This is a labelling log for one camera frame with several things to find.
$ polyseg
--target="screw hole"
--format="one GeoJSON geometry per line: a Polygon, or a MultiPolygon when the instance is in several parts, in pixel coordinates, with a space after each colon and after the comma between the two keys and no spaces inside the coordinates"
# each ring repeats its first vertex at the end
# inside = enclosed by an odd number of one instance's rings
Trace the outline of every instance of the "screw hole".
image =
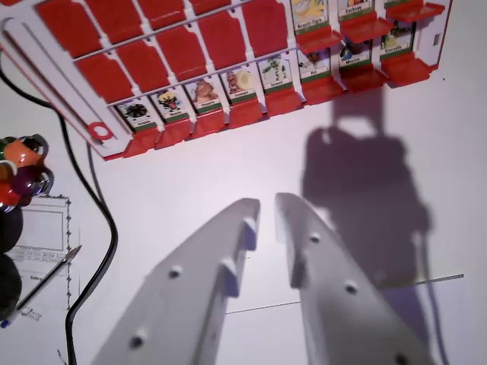
{"type": "Polygon", "coordinates": [[[397,354],[396,357],[394,357],[396,360],[397,365],[408,365],[409,361],[406,356],[403,354],[397,354]]]}
{"type": "Polygon", "coordinates": [[[345,291],[351,295],[356,295],[358,293],[358,288],[355,283],[349,282],[345,284],[345,291]]]}
{"type": "Polygon", "coordinates": [[[318,233],[313,233],[311,236],[310,236],[310,241],[312,243],[319,243],[320,241],[320,235],[318,233]]]}
{"type": "Polygon", "coordinates": [[[133,350],[137,350],[138,348],[141,348],[143,344],[144,344],[144,340],[140,336],[133,336],[132,338],[130,338],[129,346],[133,350]]]}
{"type": "Polygon", "coordinates": [[[173,266],[171,270],[167,273],[167,276],[169,279],[177,279],[179,276],[181,276],[181,272],[183,272],[183,268],[180,266],[173,266]]]}

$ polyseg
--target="red plastic stand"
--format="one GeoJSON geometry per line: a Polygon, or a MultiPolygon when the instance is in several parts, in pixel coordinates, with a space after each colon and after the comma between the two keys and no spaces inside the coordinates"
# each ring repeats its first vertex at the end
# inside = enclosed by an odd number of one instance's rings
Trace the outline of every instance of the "red plastic stand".
{"type": "Polygon", "coordinates": [[[231,106],[228,127],[234,129],[253,124],[258,122],[262,116],[262,107],[259,100],[254,97],[231,106]]]}
{"type": "Polygon", "coordinates": [[[361,17],[355,17],[340,23],[340,31],[353,43],[364,42],[388,34],[394,24],[382,17],[377,19],[377,13],[372,11],[361,17]]]}
{"type": "Polygon", "coordinates": [[[161,133],[154,127],[145,131],[137,132],[133,135],[127,149],[121,154],[114,154],[112,156],[104,157],[105,161],[113,160],[118,157],[132,157],[138,154],[144,154],[151,148],[154,148],[155,142],[161,133]]]}
{"type": "Polygon", "coordinates": [[[198,25],[215,69],[245,62],[245,42],[238,19],[220,11],[203,18],[198,25]]]}
{"type": "Polygon", "coordinates": [[[296,42],[303,54],[316,52],[320,49],[330,48],[331,46],[340,42],[343,35],[332,27],[321,27],[312,32],[296,35],[296,42]]]}
{"type": "Polygon", "coordinates": [[[229,5],[230,0],[189,0],[193,4],[195,14],[200,15],[214,9],[221,8],[222,6],[229,5]]]}
{"type": "Polygon", "coordinates": [[[138,0],[138,3],[154,30],[186,19],[183,0],[138,0]]]}
{"type": "Polygon", "coordinates": [[[332,75],[304,82],[303,94],[310,105],[324,103],[342,95],[345,91],[332,75]]]}
{"type": "Polygon", "coordinates": [[[167,70],[158,52],[143,40],[121,46],[116,52],[142,92],[169,84],[167,70]]]}
{"type": "Polygon", "coordinates": [[[154,149],[158,150],[165,147],[170,147],[176,143],[180,143],[187,139],[191,134],[191,125],[189,118],[172,122],[164,126],[165,130],[161,137],[155,144],[154,149]]]}
{"type": "Polygon", "coordinates": [[[49,0],[36,5],[36,10],[71,57],[101,49],[97,29],[91,23],[83,5],[71,0],[49,0]]]}
{"type": "Polygon", "coordinates": [[[288,47],[284,5],[275,0],[254,0],[242,5],[255,57],[288,47]]]}
{"type": "Polygon", "coordinates": [[[293,87],[287,87],[282,90],[274,91],[266,94],[266,106],[268,116],[278,116],[279,114],[286,114],[292,112],[303,103],[298,93],[294,91],[293,87]]]}
{"type": "Polygon", "coordinates": [[[178,81],[206,73],[205,56],[194,33],[180,26],[155,37],[178,81]]]}
{"type": "Polygon", "coordinates": [[[191,139],[220,132],[224,127],[225,114],[223,113],[222,108],[203,113],[198,116],[195,130],[191,134],[191,139]]]}
{"type": "Polygon", "coordinates": [[[432,72],[431,67],[417,59],[414,52],[383,60],[382,69],[397,86],[428,80],[432,72]]]}
{"type": "Polygon", "coordinates": [[[98,54],[76,61],[79,71],[107,103],[133,96],[132,85],[117,61],[98,54]]]}
{"type": "Polygon", "coordinates": [[[341,75],[342,83],[353,94],[382,87],[387,81],[387,77],[376,70],[372,64],[342,71],[341,75]]]}
{"type": "Polygon", "coordinates": [[[387,8],[387,17],[397,19],[398,21],[413,22],[440,15],[444,9],[444,5],[432,4],[430,2],[425,4],[423,0],[411,0],[387,8]]]}
{"type": "Polygon", "coordinates": [[[85,0],[111,43],[141,36],[140,17],[132,0],[85,0]]]}

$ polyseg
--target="orange bead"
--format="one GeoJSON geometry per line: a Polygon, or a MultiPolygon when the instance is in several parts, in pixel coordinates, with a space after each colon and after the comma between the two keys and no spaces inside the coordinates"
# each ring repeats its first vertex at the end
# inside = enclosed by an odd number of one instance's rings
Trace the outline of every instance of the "orange bead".
{"type": "Polygon", "coordinates": [[[4,155],[7,160],[15,163],[17,167],[37,165],[42,154],[37,154],[22,141],[13,141],[5,146],[4,155]]]}

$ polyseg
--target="purple bead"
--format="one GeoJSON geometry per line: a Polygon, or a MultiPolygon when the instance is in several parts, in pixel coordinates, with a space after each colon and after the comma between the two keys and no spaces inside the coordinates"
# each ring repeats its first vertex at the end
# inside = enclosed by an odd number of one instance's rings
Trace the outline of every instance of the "purple bead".
{"type": "Polygon", "coordinates": [[[49,186],[49,175],[38,166],[25,166],[17,170],[11,181],[11,187],[19,195],[39,195],[49,186]]]}

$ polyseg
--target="white table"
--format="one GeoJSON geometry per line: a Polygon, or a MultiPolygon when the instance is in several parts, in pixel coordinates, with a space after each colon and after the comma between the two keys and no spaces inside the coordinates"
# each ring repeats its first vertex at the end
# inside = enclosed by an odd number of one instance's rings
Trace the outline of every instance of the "white table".
{"type": "MultiPolygon", "coordinates": [[[[298,294],[288,286],[285,247],[275,240],[274,195],[301,192],[307,136],[331,125],[333,107],[360,103],[363,110],[376,113],[380,106],[377,95],[382,94],[386,134],[406,146],[406,163],[419,199],[432,216],[428,241],[431,276],[465,274],[479,324],[469,333],[477,356],[472,363],[482,363],[480,359],[487,356],[481,345],[487,338],[487,328],[482,325],[487,323],[487,292],[483,290],[487,274],[487,106],[482,98],[487,85],[483,63],[487,39],[478,25],[483,24],[486,14],[484,1],[454,3],[441,65],[429,81],[346,97],[338,104],[306,106],[257,125],[126,160],[103,162],[95,157],[120,240],[110,270],[76,317],[78,362],[89,363],[97,353],[144,275],[210,217],[239,198],[258,198],[262,210],[258,248],[248,255],[242,296],[232,300],[228,310],[297,301],[298,294]]],[[[35,93],[4,56],[2,64],[16,84],[35,93]]],[[[46,165],[56,175],[52,193],[62,193],[73,201],[83,245],[76,261],[82,269],[81,284],[86,283],[107,249],[106,223],[70,166],[55,114],[22,100],[3,84],[0,94],[2,135],[40,133],[49,142],[46,165]]],[[[344,130],[357,136],[373,134],[365,117],[346,119],[354,120],[342,120],[344,130]]],[[[80,163],[89,175],[84,141],[71,132],[80,163]]]]}

